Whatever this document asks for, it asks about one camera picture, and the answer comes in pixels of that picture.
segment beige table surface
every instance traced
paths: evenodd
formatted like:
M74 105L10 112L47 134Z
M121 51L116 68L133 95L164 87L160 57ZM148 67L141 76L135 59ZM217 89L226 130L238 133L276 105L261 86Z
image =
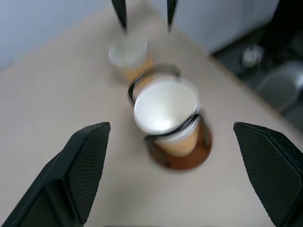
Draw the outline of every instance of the beige table surface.
M150 39L157 62L178 65L199 89L213 128L207 161L172 173L147 155L127 100L127 85L108 62L122 31L111 8L30 53L0 75L0 223L42 167L77 130L109 121L107 156L86 227L271 227L254 193L232 126L259 124L284 133L300 150L302 136L178 32L129 7L131 34Z

